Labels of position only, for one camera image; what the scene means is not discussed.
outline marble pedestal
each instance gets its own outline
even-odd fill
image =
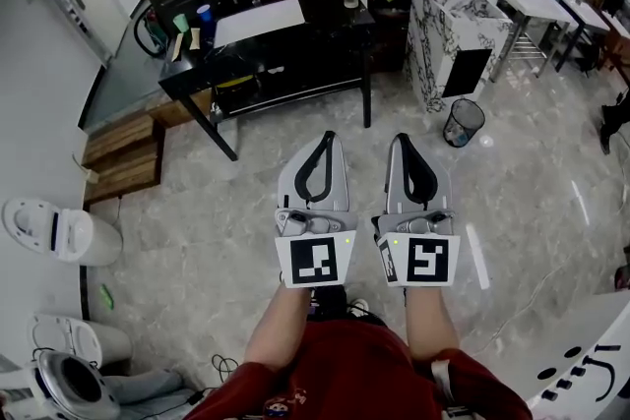
[[[477,99],[511,25],[487,0],[411,0],[405,73],[424,109]]]

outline wastebasket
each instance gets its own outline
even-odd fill
[[[453,102],[444,125],[444,140],[449,146],[462,148],[485,123],[485,114],[473,101],[460,98]]]

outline wooden pallet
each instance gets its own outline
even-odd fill
[[[88,141],[84,166],[98,173],[84,205],[121,197],[159,184],[164,129],[151,116],[119,123]]]

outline toilet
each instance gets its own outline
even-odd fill
[[[84,210],[61,210],[42,200],[9,200],[2,208],[2,223],[23,247],[65,263],[103,267],[122,250],[122,237],[111,224]]]
[[[67,352],[98,368],[132,355],[131,340],[122,330],[70,317],[34,314],[27,323],[27,338],[31,350]]]

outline marble floor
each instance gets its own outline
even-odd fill
[[[361,215],[349,267],[349,297],[367,299],[404,334],[403,294],[385,284],[369,218],[384,207],[389,143],[399,132],[429,145],[448,169],[463,237],[445,297],[463,348],[492,365],[508,348],[536,341],[586,296],[612,290],[630,243],[625,203],[628,148],[599,147],[599,107],[613,103],[614,75],[567,64],[537,79],[522,62],[479,100],[483,135],[463,149],[441,137],[442,116],[423,114],[402,75],[373,79],[373,123],[362,127],[358,90],[225,123],[240,159],[231,163],[195,123],[168,131],[162,184],[93,211],[120,227],[124,252],[89,272],[94,320],[126,330],[134,368],[172,366],[213,385],[215,353],[242,359],[250,332],[278,286],[274,247],[277,179],[304,143],[326,130],[344,145],[353,210]],[[479,237],[490,275],[481,290],[466,225]],[[98,295],[104,283],[115,302]]]

